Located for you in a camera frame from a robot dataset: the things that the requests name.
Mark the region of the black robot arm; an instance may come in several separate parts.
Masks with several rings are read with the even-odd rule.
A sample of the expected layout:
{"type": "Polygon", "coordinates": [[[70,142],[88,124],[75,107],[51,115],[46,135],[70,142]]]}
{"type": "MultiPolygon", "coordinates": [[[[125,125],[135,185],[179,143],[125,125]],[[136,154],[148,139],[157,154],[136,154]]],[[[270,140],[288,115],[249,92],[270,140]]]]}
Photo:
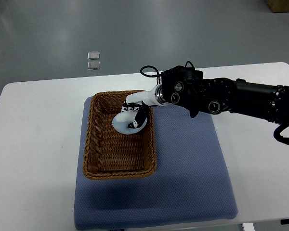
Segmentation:
{"type": "Polygon", "coordinates": [[[243,79],[204,79],[193,66],[163,71],[153,94],[154,105],[172,103],[189,110],[218,115],[229,111],[289,126],[289,86],[249,83],[243,79]]]}

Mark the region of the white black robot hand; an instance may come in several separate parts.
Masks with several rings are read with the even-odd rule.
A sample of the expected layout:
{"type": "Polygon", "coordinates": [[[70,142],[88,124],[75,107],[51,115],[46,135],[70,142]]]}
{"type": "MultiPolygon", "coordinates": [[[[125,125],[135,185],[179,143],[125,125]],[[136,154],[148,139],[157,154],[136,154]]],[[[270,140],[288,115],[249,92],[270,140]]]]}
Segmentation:
{"type": "Polygon", "coordinates": [[[145,105],[151,107],[166,106],[168,104],[163,97],[162,85],[158,84],[150,91],[140,91],[128,95],[122,105],[121,111],[132,112],[132,122],[128,124],[128,128],[140,128],[146,124],[148,118],[148,108],[145,105]]]}

